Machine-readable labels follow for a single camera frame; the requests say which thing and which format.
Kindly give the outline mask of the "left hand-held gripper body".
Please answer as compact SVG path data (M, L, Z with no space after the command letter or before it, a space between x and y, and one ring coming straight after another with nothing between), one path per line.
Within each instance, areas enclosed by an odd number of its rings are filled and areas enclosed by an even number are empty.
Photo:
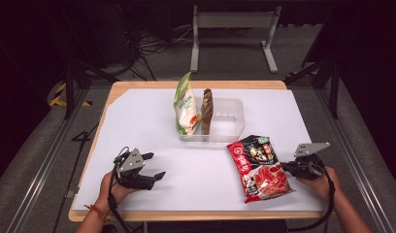
M120 185L141 190L151 190L153 188L154 178L140 174L140 171L146 165L146 160L142 158L138 149L126 151L119 155L114 164L113 174Z

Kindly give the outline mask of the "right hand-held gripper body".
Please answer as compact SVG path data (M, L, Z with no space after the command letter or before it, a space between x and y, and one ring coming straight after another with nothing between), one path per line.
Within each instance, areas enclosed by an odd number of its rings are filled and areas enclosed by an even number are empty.
M294 152L294 161L297 162L297 166L294 168L298 170L296 178L314 181L321 177L325 165L316 153L329 147L328 142L300 144Z

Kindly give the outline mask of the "red hotpot seasoning packet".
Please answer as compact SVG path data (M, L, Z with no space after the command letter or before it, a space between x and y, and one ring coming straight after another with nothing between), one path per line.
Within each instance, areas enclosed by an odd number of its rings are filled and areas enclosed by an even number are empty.
M269 137L250 135L227 148L241 178L245 203L273 199L293 191Z

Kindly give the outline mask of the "green and white starch packet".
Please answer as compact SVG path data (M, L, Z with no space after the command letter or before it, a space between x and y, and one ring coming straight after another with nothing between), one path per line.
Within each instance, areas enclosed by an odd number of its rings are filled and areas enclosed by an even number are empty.
M201 119L195 94L189 83L190 76L191 73L188 72L179 80L173 101L176 126L181 135L192 135Z

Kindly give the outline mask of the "brown snack packet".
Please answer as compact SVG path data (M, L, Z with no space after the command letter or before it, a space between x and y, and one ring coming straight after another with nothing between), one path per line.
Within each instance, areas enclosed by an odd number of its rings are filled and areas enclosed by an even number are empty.
M211 120L214 113L214 101L212 91L207 88L204 90L204 96L201 106L202 114L202 134L209 135L211 128Z

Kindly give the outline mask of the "clear plastic container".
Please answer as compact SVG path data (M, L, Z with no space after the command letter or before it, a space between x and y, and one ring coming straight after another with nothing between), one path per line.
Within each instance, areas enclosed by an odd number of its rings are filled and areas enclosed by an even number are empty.
M179 135L184 142L233 143L238 141L245 129L244 103L240 99L215 98L210 133L202 133L199 122L192 135Z

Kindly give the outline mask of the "person's right hand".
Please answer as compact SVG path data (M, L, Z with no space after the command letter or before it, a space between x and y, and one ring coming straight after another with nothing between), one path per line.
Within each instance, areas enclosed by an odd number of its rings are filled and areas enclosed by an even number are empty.
M329 166L326 166L327 173L335 186L334 199L338 200L343 196L340 180L336 171ZM323 200L329 201L329 182L325 176L321 176L314 181L297 178L297 181L311 187L315 193Z

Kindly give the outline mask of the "person's left hand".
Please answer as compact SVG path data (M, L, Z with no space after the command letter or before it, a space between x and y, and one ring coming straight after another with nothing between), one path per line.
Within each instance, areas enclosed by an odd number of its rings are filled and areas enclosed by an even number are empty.
M100 185L100 191L98 198L96 199L94 206L97 207L104 215L110 213L110 206L108 197L113 196L115 202L119 205L128 195L137 192L137 189L126 188L116 182L113 173L107 173Z

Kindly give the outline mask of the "black metal stand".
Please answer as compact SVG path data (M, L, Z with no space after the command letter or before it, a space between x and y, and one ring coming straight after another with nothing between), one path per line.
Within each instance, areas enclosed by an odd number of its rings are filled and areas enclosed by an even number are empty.
M316 71L316 75L311 82L311 85L314 89L322 89L328 82L331 82L329 95L329 110L333 118L337 118L340 73L338 63L335 59L318 61L308 66L307 68L302 69L299 72L288 74L283 82L286 85L289 85L306 77L309 73L313 71Z
M75 94L74 94L74 82L77 82L80 88L89 88L91 85L89 75L86 70L94 73L103 80L110 83L117 82L117 78L107 74L106 72L84 62L77 58L70 58L65 64L65 76L64 81L66 83L66 103L67 110L65 119L69 119L75 109Z

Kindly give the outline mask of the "yellow and black hazard tape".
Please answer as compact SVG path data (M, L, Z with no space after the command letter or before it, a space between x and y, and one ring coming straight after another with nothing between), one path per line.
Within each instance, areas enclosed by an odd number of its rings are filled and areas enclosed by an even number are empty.
M61 95L63 92L66 90L66 83L61 82L58 87L55 90L55 93L53 94L53 97L49 101L50 106L60 106L60 107L66 107L67 106L67 101L61 99Z

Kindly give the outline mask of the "aluminium floor rail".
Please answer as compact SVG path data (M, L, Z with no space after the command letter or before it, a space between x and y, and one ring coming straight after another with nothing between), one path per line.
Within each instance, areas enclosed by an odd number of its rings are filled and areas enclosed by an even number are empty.
M17 208L16 213L5 233L19 233L24 226L48 179L48 176L50 175L50 171L60 151L61 144L63 143L87 93L88 89L79 89L77 91L76 96L73 98L73 103L76 105L75 109L67 119L63 119L61 121L58 131L50 144L49 151L30 183L28 190L24 195L22 202L19 204L19 207Z
M340 122L333 117L333 114L329 108L329 99L326 97L325 92L319 89L315 92L315 95L317 96L321 108L329 118L333 130L337 135L348 168L351 171L355 182L357 183L358 189L363 196L373 220L375 221L379 233L396 233L383 207L381 206L379 198L374 192L373 186L370 184L363 167L359 163L359 160L347 139L347 134L344 131L344 128L341 126Z

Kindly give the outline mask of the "white metal table frame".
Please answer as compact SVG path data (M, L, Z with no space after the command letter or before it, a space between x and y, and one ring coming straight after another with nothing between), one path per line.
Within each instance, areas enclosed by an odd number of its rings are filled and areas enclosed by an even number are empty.
M201 12L193 8L190 71L196 73L199 67L199 29L200 28L264 28L267 38L260 43L270 72L276 74L278 66L271 51L271 45L281 15L281 6L267 12Z

